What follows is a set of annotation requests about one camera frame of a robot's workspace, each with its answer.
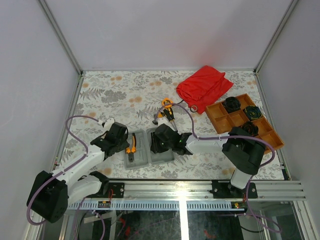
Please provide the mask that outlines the grey plastic tool case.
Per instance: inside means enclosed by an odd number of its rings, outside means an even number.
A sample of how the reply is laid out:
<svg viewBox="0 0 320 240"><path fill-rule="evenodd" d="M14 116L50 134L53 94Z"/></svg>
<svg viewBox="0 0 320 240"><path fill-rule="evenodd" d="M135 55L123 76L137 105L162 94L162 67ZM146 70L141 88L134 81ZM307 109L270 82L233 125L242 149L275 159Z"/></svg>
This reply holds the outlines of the grey plastic tool case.
<svg viewBox="0 0 320 240"><path fill-rule="evenodd" d="M175 160L174 153L171 149L162 152L154 153L151 151L152 137L151 134L156 128L147 130L137 130L128 134L127 142L132 148L133 134L136 137L136 152L133 154L133 161L129 161L129 155L124 153L124 168L126 170L140 169L151 165L168 164Z"/></svg>

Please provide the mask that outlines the black yellow screwdriver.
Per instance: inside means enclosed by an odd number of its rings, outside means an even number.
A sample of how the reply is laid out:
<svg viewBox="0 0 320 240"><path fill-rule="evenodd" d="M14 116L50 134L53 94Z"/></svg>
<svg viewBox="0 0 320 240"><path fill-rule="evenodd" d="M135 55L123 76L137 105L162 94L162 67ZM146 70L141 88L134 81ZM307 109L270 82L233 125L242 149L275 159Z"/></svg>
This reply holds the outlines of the black yellow screwdriver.
<svg viewBox="0 0 320 240"><path fill-rule="evenodd" d="M173 126L173 129L177 132L178 129L175 123L175 117L174 117L172 108L171 107L164 108L163 113L168 119L168 121L171 123L171 125Z"/></svg>

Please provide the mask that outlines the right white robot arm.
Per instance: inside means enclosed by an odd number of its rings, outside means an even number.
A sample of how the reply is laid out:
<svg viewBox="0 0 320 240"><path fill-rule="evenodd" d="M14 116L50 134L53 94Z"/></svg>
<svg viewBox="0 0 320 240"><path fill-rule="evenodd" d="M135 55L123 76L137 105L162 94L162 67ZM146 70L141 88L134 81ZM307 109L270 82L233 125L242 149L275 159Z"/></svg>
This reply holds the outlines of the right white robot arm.
<svg viewBox="0 0 320 240"><path fill-rule="evenodd" d="M218 136L194 136L191 132L178 133L166 124L151 133L150 150L164 153L169 150L184 155L211 154L221 151L235 166L229 182L213 183L215 198L243 198L250 178L258 173L266 145L240 127Z"/></svg>

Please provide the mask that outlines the orange handled pliers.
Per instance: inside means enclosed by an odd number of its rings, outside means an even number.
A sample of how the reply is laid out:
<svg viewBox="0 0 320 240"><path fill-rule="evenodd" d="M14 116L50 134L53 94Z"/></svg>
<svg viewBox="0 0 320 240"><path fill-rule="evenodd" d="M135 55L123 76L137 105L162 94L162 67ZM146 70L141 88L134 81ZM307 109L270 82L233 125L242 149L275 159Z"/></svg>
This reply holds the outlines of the orange handled pliers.
<svg viewBox="0 0 320 240"><path fill-rule="evenodd" d="M128 155L128 161L132 164L135 160L134 154L137 151L137 139L136 134L132 133L132 144L131 146L127 147L125 153Z"/></svg>

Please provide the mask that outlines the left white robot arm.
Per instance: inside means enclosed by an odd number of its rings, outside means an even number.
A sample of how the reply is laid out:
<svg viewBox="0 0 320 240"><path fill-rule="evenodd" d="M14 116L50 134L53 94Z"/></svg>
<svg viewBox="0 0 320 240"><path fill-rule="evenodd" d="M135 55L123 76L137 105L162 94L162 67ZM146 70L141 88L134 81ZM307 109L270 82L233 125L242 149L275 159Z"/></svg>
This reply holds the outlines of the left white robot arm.
<svg viewBox="0 0 320 240"><path fill-rule="evenodd" d="M93 139L85 153L52 172L41 171L34 180L27 199L27 219L35 212L50 223L57 222L67 208L86 197L105 197L111 190L109 179L93 167L129 147L128 128L110 124L104 134Z"/></svg>

